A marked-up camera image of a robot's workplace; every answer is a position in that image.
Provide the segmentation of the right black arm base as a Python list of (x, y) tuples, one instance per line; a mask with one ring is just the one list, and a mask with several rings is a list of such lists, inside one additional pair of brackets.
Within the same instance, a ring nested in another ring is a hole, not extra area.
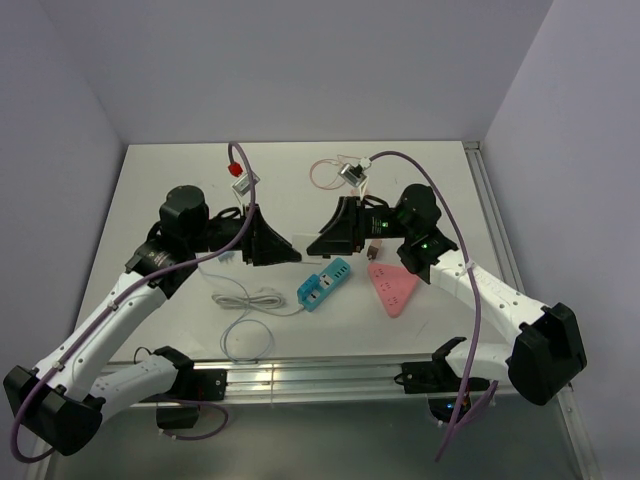
[(461, 378), (445, 360), (402, 363), (394, 383), (407, 395), (425, 394), (430, 413), (437, 422), (451, 420)]

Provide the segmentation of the blue square plug adapter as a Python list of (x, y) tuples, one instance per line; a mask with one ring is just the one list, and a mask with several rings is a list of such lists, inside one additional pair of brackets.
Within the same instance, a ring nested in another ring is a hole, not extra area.
[(297, 298), (300, 303), (307, 299), (318, 287), (320, 277), (317, 274), (309, 276), (297, 289)]

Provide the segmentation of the light blue USB charger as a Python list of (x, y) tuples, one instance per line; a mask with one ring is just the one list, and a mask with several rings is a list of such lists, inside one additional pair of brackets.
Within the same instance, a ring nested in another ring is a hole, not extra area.
[(225, 252), (218, 257), (218, 262), (221, 264), (231, 263), (236, 257), (234, 252)]

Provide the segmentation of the teal power strip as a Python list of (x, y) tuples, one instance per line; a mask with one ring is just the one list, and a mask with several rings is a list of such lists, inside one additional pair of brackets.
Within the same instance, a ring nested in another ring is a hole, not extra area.
[(318, 287), (302, 303), (298, 303), (307, 312), (316, 310), (332, 293), (341, 287), (351, 275), (351, 266), (342, 258), (333, 260), (322, 272)]

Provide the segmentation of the pink triangular power strip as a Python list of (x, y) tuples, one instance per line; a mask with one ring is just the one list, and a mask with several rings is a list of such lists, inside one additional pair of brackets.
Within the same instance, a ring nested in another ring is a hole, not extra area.
[(370, 281), (390, 318), (398, 318), (406, 308), (419, 278), (405, 267), (372, 262), (367, 267)]

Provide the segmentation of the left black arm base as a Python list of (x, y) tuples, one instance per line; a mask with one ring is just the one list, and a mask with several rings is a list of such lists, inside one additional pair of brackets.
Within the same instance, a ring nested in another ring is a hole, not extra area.
[(229, 421), (228, 411), (218, 405), (226, 392), (227, 371), (224, 369), (192, 370), (168, 392), (153, 397), (153, 402), (176, 403), (176, 406), (156, 408), (156, 425), (164, 432), (192, 429), (209, 411), (222, 415), (218, 433)]

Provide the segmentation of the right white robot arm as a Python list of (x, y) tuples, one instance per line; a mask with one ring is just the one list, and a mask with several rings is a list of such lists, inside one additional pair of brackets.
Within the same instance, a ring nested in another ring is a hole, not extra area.
[(306, 252), (346, 256), (369, 239), (401, 239), (397, 254), (410, 273), (479, 310), (505, 340), (477, 347), (455, 341), (433, 365), (435, 383), (457, 388), (472, 355), (473, 377), (508, 382), (530, 403), (547, 404), (587, 365), (574, 311), (563, 303), (548, 306), (531, 299), (465, 258), (461, 242), (438, 229), (440, 217), (433, 189), (423, 184), (406, 187), (395, 206), (372, 196), (342, 196)]

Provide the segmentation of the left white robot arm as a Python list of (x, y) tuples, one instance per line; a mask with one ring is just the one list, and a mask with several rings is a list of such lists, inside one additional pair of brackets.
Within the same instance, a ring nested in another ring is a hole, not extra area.
[(239, 250), (245, 263), (270, 266), (301, 259), (292, 244), (264, 220), (256, 203), (209, 215), (196, 186), (172, 189), (159, 220), (126, 263), (107, 297), (82, 325), (35, 367), (14, 367), (3, 386), (14, 415), (13, 456), (29, 462), (18, 447), (26, 428), (52, 450), (69, 456), (82, 449), (102, 423), (129, 406), (166, 396), (195, 398), (193, 361), (171, 347), (109, 376), (103, 368), (137, 327), (169, 300), (201, 261)]

